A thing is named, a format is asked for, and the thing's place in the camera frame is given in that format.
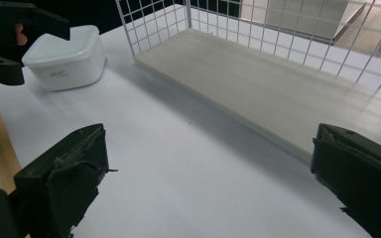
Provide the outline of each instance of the wire mesh basket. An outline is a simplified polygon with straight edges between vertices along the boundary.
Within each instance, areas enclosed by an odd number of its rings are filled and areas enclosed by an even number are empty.
[[[376,0],[116,3],[134,57],[194,29],[381,91],[381,24],[374,24],[381,4]]]

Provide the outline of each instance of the white box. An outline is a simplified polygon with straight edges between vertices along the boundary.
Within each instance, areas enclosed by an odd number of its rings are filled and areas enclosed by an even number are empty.
[[[49,34],[40,36],[22,58],[49,90],[89,85],[100,78],[105,55],[95,26],[70,29],[70,41]]]

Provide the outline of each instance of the white metal wire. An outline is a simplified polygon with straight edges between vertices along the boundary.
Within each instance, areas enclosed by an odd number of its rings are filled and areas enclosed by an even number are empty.
[[[381,10],[378,0],[216,0],[215,6],[208,0],[151,0],[145,4],[139,0],[139,9],[131,9],[132,2],[136,0],[116,0],[134,56],[193,28],[381,90],[381,45],[365,48],[359,44],[369,41],[364,39],[366,34],[381,36],[381,27],[370,25],[375,21],[372,13]],[[306,9],[314,5],[317,14],[306,14]],[[340,13],[341,18],[335,20],[329,17],[330,5],[357,9],[354,13],[358,16],[341,22],[344,16]],[[228,14],[233,7],[240,9],[240,16]],[[142,17],[148,9],[152,13]],[[278,24],[271,24],[271,19],[277,17]],[[289,19],[293,19],[293,28],[288,27]],[[311,25],[310,31],[300,31],[306,24]],[[323,26],[347,30],[326,38],[319,33]],[[354,37],[342,43],[339,39],[348,31]]]

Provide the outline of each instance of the white container lid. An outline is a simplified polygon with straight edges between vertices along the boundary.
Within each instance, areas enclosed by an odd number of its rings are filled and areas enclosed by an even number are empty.
[[[87,58],[98,36],[98,28],[90,25],[70,28],[70,41],[44,34],[30,46],[22,62],[27,67],[41,67]]]

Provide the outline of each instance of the floor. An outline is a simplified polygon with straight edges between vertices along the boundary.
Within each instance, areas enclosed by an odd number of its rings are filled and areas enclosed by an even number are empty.
[[[354,51],[373,54],[381,40],[381,0],[375,0],[374,5],[370,11],[370,5],[364,8],[351,27],[338,39],[336,46],[346,49],[352,46]]]
[[[263,24],[268,0],[243,0],[241,17]],[[352,25],[341,35],[335,45],[344,49],[371,55],[381,40],[381,0],[367,0],[363,12]]]

